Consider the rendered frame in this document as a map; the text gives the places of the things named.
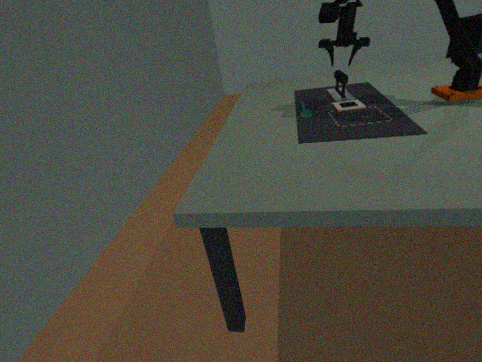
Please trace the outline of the beige square tile with dark centre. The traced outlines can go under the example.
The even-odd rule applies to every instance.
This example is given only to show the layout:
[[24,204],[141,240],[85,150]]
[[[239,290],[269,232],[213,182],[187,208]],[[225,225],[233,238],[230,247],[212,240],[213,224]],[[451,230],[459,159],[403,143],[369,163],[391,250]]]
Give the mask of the beige square tile with dark centre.
[[350,110],[355,110],[355,109],[359,109],[359,108],[366,108],[366,105],[364,105],[358,99],[346,100],[346,101],[341,101],[341,102],[337,102],[337,103],[331,103],[331,105],[334,106],[338,112],[350,111]]

